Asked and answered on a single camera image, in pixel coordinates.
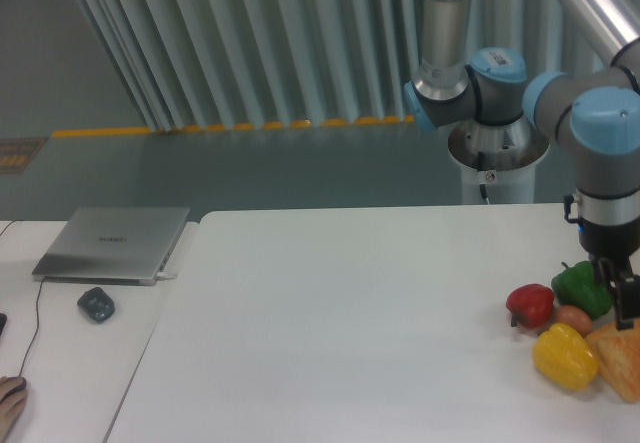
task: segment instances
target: silver laptop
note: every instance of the silver laptop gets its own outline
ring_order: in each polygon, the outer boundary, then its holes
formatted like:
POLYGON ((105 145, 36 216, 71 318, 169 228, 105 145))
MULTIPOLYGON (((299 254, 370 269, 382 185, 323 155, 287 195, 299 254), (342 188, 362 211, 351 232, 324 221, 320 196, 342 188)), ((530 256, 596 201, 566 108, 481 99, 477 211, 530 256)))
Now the silver laptop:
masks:
POLYGON ((32 274, 48 281, 154 284, 189 208, 79 208, 32 274))

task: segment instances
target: computer mouse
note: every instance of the computer mouse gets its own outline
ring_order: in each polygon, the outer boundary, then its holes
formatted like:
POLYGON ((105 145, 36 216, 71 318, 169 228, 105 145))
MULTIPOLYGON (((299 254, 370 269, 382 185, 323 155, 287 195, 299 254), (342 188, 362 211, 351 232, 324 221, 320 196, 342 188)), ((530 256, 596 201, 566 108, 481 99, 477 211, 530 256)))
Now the computer mouse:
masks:
POLYGON ((78 300, 78 306, 96 323, 108 320, 116 311, 113 300, 99 286, 85 292, 78 300))
MULTIPOLYGON (((7 381, 11 381, 15 378, 22 378, 20 376, 14 376, 11 378, 8 378, 7 381)), ((2 400, 0 400, 0 404, 2 404, 2 402, 4 400, 6 400, 7 398, 9 398, 11 395, 24 390, 27 387, 27 379, 26 378, 22 378, 22 383, 20 383, 18 386, 16 386, 13 390, 11 390, 9 393, 7 393, 6 395, 4 395, 4 398, 2 398, 2 400)))

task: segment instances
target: finger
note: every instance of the finger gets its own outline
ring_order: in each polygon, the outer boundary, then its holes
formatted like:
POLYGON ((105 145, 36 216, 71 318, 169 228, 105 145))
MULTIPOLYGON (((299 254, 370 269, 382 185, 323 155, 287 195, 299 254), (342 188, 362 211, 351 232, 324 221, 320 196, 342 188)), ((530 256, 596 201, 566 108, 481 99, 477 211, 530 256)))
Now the finger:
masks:
POLYGON ((13 420, 15 420, 18 416, 20 416, 20 413, 22 413, 24 411, 26 406, 27 406, 27 395, 25 395, 22 398, 22 400, 20 400, 13 408, 11 408, 7 412, 7 414, 5 415, 5 418, 7 418, 10 422, 13 422, 13 420))
POLYGON ((8 397, 6 400, 4 400, 2 404, 0 404, 0 418, 8 415, 11 409, 15 405, 20 403, 20 401, 24 400, 28 394, 29 392, 27 390, 22 390, 17 393, 14 393, 10 397, 8 397))
POLYGON ((17 388, 22 384, 24 378, 7 378, 4 383, 0 384, 0 400, 2 400, 7 393, 14 388, 17 388))

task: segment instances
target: bread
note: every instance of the bread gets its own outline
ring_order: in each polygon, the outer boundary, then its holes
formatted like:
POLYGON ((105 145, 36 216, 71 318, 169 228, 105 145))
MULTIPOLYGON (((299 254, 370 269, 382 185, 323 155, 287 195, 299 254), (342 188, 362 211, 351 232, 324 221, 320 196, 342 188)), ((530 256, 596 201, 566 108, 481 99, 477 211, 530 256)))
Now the bread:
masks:
POLYGON ((610 323, 586 338, 598 360, 600 376, 625 400, 640 400, 640 319, 635 328, 617 331, 610 323))

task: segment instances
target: bell pepper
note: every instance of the bell pepper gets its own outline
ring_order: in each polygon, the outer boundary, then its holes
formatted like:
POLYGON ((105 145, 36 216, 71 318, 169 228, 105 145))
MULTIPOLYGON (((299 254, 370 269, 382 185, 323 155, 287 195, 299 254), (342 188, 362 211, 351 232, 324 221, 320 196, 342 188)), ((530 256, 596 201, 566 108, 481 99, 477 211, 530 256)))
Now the bell pepper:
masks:
POLYGON ((544 376, 569 390, 582 390, 598 374, 587 342, 565 323, 554 323, 533 345, 533 363, 544 376))
POLYGON ((594 282, 591 263, 581 261, 573 268, 563 265, 565 270, 551 280, 560 304, 577 306, 592 320, 606 314, 613 302, 607 289, 594 282))
POLYGON ((531 330, 543 325, 553 313, 553 300, 553 291, 538 283, 512 291, 506 304, 511 312, 511 326, 520 323, 531 330))

